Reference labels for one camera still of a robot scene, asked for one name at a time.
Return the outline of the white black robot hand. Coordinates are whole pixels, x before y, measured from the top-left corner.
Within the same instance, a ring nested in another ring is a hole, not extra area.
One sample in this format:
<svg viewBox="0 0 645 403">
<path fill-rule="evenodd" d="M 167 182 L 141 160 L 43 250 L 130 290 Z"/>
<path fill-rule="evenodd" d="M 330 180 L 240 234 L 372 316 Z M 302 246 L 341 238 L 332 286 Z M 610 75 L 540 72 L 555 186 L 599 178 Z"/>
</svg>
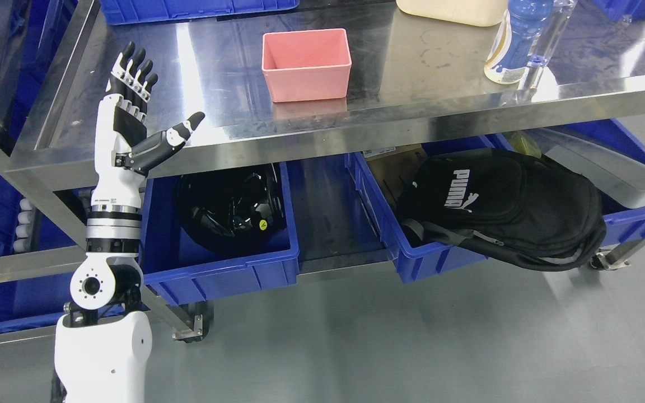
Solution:
<svg viewBox="0 0 645 403">
<path fill-rule="evenodd" d="M 135 43 L 129 41 L 111 68 L 105 96 L 98 105 L 94 158 L 98 181 L 92 192 L 92 205 L 141 208 L 139 188 L 145 181 L 142 175 L 148 175 L 184 148 L 205 119 L 205 113 L 197 111 L 169 129 L 147 135 L 145 125 L 138 119 L 146 119 L 158 74 L 148 76 L 153 62 L 144 61 L 145 56 L 145 48 L 136 50 Z M 138 110 L 138 119 L 120 107 L 124 97 L 128 110 Z"/>
</svg>

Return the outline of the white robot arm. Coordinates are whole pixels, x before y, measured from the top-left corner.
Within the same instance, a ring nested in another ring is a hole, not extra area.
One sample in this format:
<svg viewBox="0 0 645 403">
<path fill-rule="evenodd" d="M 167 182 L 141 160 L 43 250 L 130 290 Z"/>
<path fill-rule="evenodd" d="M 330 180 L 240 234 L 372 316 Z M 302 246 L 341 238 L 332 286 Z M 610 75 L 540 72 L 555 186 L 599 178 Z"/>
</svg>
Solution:
<svg viewBox="0 0 645 403">
<path fill-rule="evenodd" d="M 147 106 L 158 76 L 146 51 L 128 43 L 115 58 L 98 103 L 97 184 L 86 222 L 86 258 L 70 279 L 71 301 L 55 329 L 54 369 L 63 402 L 143 402 L 153 349 L 143 312 L 140 187 L 178 153 L 204 120 L 148 134 Z"/>
</svg>

